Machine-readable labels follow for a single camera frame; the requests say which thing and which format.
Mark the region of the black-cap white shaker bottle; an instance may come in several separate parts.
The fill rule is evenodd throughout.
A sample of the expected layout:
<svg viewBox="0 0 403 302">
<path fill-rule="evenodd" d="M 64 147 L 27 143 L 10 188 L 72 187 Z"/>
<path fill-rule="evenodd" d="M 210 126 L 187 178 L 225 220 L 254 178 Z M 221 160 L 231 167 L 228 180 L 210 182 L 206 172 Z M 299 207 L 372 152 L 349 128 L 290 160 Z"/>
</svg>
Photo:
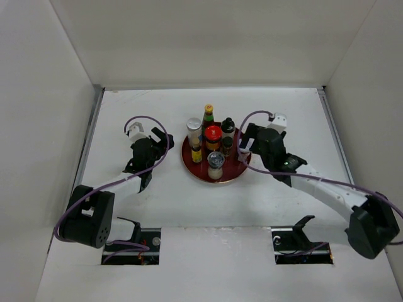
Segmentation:
<svg viewBox="0 0 403 302">
<path fill-rule="evenodd" d="M 222 131 L 222 139 L 230 137 L 234 139 L 236 126 L 232 118 L 227 117 L 223 122 L 221 122 L 220 129 Z"/>
</svg>

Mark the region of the white-lid red-label jar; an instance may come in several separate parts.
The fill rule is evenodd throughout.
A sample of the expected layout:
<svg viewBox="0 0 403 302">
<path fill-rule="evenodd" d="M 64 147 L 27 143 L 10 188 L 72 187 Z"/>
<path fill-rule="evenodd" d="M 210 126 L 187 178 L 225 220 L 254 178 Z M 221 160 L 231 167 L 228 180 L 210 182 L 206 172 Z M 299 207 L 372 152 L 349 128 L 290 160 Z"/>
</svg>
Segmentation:
<svg viewBox="0 0 403 302">
<path fill-rule="evenodd" d="M 248 142 L 246 143 L 246 146 L 244 148 L 241 147 L 242 140 L 239 139 L 239 152 L 237 156 L 237 160 L 239 162 L 247 161 L 248 157 L 251 154 L 250 148 L 252 147 L 254 143 L 254 139 L 250 138 Z"/>
</svg>

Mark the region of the small black-lid pepper bottle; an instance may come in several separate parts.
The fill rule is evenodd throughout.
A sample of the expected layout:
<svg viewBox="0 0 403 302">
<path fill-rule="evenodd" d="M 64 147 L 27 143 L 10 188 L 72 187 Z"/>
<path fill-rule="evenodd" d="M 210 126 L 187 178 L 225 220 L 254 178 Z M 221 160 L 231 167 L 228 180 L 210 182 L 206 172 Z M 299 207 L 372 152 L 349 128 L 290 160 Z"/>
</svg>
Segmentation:
<svg viewBox="0 0 403 302">
<path fill-rule="evenodd" d="M 233 138 L 228 136 L 222 139 L 222 153 L 224 157 L 229 157 L 232 152 Z"/>
</svg>

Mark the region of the silver-lid white spice jar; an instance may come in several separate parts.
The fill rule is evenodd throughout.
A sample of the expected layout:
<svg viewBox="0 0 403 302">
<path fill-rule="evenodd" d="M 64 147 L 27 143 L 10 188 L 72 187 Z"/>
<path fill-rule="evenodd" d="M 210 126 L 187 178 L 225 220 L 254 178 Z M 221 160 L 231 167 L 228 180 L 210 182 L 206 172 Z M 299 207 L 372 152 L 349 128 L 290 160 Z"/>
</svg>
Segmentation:
<svg viewBox="0 0 403 302">
<path fill-rule="evenodd" d="M 192 146 L 192 140 L 197 137 L 200 142 L 202 142 L 202 121 L 198 118 L 190 118 L 186 122 L 187 127 L 187 137 L 189 146 Z"/>
</svg>

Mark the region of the red-lid dark sauce jar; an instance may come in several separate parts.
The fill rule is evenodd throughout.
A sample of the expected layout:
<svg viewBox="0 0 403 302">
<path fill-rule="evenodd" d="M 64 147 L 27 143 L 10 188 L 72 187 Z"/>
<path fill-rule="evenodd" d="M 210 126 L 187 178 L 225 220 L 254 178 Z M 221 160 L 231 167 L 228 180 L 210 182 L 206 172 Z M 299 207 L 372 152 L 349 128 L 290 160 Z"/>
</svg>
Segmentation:
<svg viewBox="0 0 403 302">
<path fill-rule="evenodd" d="M 205 146 L 207 152 L 216 152 L 220 150 L 222 140 L 222 130 L 217 125 L 208 126 L 205 129 Z"/>
</svg>

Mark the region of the small yellow-label brown bottle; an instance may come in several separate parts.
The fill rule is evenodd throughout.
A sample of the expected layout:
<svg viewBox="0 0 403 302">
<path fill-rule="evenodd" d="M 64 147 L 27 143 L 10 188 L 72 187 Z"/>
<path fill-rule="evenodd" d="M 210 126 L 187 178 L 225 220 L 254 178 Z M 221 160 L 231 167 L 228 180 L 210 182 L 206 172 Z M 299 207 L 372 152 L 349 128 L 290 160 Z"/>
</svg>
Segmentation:
<svg viewBox="0 0 403 302">
<path fill-rule="evenodd" d="M 195 137 L 191 140 L 191 158 L 196 164 L 202 161 L 202 145 L 199 138 Z"/>
</svg>

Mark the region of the green red sauce bottle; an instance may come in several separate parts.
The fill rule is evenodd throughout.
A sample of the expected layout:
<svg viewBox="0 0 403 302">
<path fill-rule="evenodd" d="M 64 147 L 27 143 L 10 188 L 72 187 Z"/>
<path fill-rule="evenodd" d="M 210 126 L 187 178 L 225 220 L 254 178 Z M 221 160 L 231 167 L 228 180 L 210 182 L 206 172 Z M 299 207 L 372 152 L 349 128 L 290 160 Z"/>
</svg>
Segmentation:
<svg viewBox="0 0 403 302">
<path fill-rule="evenodd" d="M 214 125 L 214 116 L 213 116 L 213 106 L 211 104 L 206 104 L 204 107 L 204 115 L 202 120 L 202 133 L 209 127 Z"/>
</svg>

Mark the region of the grey-cap white shaker bottle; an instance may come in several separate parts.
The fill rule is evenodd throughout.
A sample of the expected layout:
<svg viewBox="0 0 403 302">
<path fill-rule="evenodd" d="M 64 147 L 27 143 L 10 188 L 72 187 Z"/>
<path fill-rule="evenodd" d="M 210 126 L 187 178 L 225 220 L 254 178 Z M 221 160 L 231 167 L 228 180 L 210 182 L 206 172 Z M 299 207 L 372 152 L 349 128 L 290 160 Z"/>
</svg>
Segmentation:
<svg viewBox="0 0 403 302">
<path fill-rule="evenodd" d="M 222 167 L 225 162 L 225 157 L 221 152 L 211 152 L 207 157 L 208 176 L 213 180 L 218 180 L 223 175 Z"/>
</svg>

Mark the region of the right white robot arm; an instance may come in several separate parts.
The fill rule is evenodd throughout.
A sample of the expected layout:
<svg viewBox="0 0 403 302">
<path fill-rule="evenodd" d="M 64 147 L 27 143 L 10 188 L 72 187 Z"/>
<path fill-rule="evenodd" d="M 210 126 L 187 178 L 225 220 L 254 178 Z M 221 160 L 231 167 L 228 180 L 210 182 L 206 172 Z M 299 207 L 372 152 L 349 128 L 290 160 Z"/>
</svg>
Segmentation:
<svg viewBox="0 0 403 302">
<path fill-rule="evenodd" d="M 264 173 L 319 200 L 347 222 L 350 246 L 361 256 L 374 259 L 400 233 L 396 210 L 388 199 L 365 188 L 322 177 L 301 157 L 287 152 L 287 125 L 272 121 L 268 126 L 248 124 L 236 138 L 238 150 L 259 155 Z"/>
</svg>

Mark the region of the red round tray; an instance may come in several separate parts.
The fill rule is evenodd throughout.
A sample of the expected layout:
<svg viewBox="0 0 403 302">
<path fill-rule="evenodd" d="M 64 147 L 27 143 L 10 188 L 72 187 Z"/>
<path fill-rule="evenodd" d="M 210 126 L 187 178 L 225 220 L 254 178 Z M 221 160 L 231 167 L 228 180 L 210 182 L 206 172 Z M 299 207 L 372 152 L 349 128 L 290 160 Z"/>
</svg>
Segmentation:
<svg viewBox="0 0 403 302">
<path fill-rule="evenodd" d="M 205 146 L 205 141 L 202 141 L 201 144 L 201 155 L 202 161 L 199 163 L 193 162 L 191 156 L 191 146 L 188 140 L 188 135 L 184 136 L 184 140 L 181 146 L 181 159 L 183 165 L 186 167 L 186 170 L 195 178 L 209 183 L 226 183 L 237 179 L 240 175 L 242 175 L 247 167 L 238 160 L 238 153 L 236 150 L 236 144 L 233 143 L 231 148 L 231 153 L 228 157 L 225 157 L 225 162 L 222 166 L 223 175 L 220 179 L 211 179 L 208 176 L 208 168 L 210 167 L 208 163 L 208 155 L 211 153 L 209 149 Z"/>
</svg>

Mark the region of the left aluminium table rail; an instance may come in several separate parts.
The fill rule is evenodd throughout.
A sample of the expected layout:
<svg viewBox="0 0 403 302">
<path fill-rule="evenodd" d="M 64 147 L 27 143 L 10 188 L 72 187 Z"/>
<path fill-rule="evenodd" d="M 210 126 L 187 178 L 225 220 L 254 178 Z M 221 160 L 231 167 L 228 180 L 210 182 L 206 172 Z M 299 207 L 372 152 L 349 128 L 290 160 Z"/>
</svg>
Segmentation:
<svg viewBox="0 0 403 302">
<path fill-rule="evenodd" d="M 84 171 L 86 168 L 86 163 L 88 161 L 89 151 L 90 151 L 92 140 L 93 140 L 96 123 L 97 123 L 100 108 L 101 108 L 101 103 L 103 100 L 103 95 L 105 92 L 105 88 L 99 84 L 94 84 L 93 88 L 94 88 L 93 104 L 92 104 L 91 112 L 89 115 L 89 121 L 88 121 L 88 125 L 86 128 L 84 141 L 82 144 L 82 149 L 81 149 L 81 153 L 80 153 L 80 157 L 79 157 L 77 170 L 76 170 L 76 173 L 74 176 L 74 182 L 72 184 L 71 194 L 72 194 L 73 190 L 75 189 L 75 187 L 80 185 L 80 183 L 82 182 L 82 178 L 83 178 Z"/>
</svg>

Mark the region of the aluminium table rail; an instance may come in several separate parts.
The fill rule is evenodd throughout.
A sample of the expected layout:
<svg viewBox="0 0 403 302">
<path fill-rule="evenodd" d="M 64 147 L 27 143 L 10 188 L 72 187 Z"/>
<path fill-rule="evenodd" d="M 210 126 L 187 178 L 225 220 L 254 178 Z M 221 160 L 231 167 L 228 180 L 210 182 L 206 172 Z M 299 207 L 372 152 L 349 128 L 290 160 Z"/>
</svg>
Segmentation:
<svg viewBox="0 0 403 302">
<path fill-rule="evenodd" d="M 105 88 L 99 84 L 94 84 L 93 88 L 94 88 L 93 104 L 92 104 L 91 112 L 89 115 L 89 121 L 88 121 L 88 125 L 86 128 L 84 141 L 82 144 L 82 149 L 81 149 L 81 153 L 80 153 L 80 157 L 79 157 L 77 170 L 76 170 L 76 173 L 74 176 L 74 182 L 72 184 L 71 194 L 72 194 L 73 190 L 75 189 L 75 187 L 80 185 L 80 183 L 82 182 L 82 178 L 83 178 L 84 171 L 86 168 L 86 163 L 88 161 L 89 151 L 90 151 L 92 140 L 93 140 L 96 123 L 97 123 L 100 108 L 101 108 L 101 103 L 103 100 L 103 95 L 105 92 Z"/>
<path fill-rule="evenodd" d="M 314 91 L 317 103 L 317 114 L 314 121 L 315 129 L 319 134 L 315 141 L 320 156 L 314 160 L 313 166 L 319 171 L 318 176 L 321 178 L 315 185 L 314 194 L 316 198 L 341 215 L 344 220 L 349 221 L 353 207 L 361 206 L 366 198 L 363 193 L 352 187 L 325 181 L 325 179 L 330 179 L 349 185 L 354 183 L 330 113 L 326 93 L 323 88 L 317 88 Z"/>
</svg>

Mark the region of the right aluminium table rail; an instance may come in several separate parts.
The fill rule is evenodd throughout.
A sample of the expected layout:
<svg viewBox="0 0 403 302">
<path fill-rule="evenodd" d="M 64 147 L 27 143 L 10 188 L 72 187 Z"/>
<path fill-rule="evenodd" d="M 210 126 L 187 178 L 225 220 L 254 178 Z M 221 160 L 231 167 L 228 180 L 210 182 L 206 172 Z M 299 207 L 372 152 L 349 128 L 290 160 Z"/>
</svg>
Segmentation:
<svg viewBox="0 0 403 302">
<path fill-rule="evenodd" d="M 353 207 L 361 206 L 366 198 L 363 193 L 352 187 L 325 181 L 325 179 L 330 179 L 349 185 L 354 183 L 330 113 L 326 93 L 323 88 L 317 88 L 314 91 L 317 103 L 317 114 L 314 121 L 315 129 L 319 134 L 315 141 L 320 156 L 314 160 L 313 166 L 319 171 L 318 176 L 321 178 L 315 185 L 314 194 L 316 198 L 341 215 L 344 220 L 349 221 Z"/>
</svg>

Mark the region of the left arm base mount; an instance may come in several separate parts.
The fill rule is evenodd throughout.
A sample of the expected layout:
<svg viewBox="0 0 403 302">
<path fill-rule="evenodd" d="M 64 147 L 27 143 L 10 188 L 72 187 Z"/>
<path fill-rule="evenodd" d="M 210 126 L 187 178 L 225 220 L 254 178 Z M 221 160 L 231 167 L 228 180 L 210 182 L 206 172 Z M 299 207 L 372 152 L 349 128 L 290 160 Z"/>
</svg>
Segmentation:
<svg viewBox="0 0 403 302">
<path fill-rule="evenodd" d="M 112 220 L 110 236 L 103 247 L 101 264 L 107 266 L 157 266 L 162 230 L 144 228 L 126 218 Z"/>
</svg>

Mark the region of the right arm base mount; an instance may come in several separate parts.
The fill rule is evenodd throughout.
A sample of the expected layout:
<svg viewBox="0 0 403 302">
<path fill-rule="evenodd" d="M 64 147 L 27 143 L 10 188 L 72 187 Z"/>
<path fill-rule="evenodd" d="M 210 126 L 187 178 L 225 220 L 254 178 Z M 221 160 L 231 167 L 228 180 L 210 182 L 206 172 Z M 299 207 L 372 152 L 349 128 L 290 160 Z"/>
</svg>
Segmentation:
<svg viewBox="0 0 403 302">
<path fill-rule="evenodd" d="M 274 226 L 271 228 L 277 265 L 333 265 L 329 243 L 311 242 L 304 233 L 304 227 L 314 218 L 314 215 L 307 215 L 292 226 Z"/>
</svg>

